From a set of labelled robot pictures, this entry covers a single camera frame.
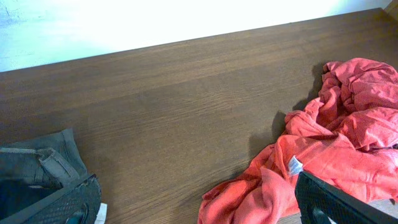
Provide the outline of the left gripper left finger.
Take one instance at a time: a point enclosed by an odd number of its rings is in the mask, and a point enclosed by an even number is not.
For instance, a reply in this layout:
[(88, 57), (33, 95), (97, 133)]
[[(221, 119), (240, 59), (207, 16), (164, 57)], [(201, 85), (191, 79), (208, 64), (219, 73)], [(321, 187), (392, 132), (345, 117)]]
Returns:
[(86, 175), (1, 223), (94, 223), (101, 205), (101, 187), (94, 174)]

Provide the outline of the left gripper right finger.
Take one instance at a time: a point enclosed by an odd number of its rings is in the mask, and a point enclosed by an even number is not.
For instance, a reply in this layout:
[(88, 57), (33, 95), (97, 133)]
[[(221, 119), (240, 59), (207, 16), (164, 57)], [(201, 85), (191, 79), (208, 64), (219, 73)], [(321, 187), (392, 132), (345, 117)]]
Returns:
[(308, 172), (299, 173), (295, 197), (302, 223), (397, 224), (397, 218), (350, 196)]

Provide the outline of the orange soccer t-shirt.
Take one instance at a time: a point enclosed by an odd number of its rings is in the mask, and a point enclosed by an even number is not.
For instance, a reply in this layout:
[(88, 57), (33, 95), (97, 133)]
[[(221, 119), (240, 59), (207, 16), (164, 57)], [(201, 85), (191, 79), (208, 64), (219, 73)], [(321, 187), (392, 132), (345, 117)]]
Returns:
[(363, 202), (397, 199), (397, 71), (365, 58), (329, 62), (318, 97), (237, 178), (203, 196), (199, 223), (276, 223), (299, 211), (306, 171)]

